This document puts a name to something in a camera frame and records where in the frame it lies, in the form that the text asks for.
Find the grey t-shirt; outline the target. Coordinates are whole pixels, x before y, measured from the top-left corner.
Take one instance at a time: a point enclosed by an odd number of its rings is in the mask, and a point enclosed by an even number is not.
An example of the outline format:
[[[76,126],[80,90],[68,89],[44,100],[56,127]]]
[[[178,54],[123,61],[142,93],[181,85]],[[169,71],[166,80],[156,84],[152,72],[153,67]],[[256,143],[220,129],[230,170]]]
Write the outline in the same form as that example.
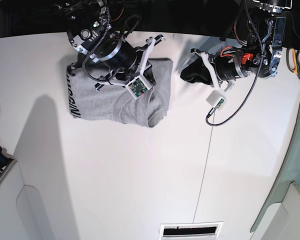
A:
[[[88,121],[110,120],[153,128],[167,115],[171,96],[173,61],[152,59],[155,86],[135,99],[125,88],[116,85],[95,90],[95,81],[88,78],[77,62],[66,67],[69,113],[73,118]]]

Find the white floor vent grille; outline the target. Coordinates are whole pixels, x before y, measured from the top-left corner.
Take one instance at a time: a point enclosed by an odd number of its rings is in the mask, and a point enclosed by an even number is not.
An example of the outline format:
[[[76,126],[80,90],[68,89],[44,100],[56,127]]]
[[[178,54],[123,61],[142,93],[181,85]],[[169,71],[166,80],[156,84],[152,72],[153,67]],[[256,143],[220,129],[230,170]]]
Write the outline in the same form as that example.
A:
[[[161,224],[159,240],[216,240],[223,221],[205,223]]]

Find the orange handled scissors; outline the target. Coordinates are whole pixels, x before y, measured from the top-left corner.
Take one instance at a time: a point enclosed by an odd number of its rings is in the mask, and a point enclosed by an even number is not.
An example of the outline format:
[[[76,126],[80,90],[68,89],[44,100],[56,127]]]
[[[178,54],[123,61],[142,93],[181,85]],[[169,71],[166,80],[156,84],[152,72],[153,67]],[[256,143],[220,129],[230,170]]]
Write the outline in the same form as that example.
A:
[[[293,47],[288,48],[286,51],[286,62],[288,70],[295,74],[300,81],[300,50]]]

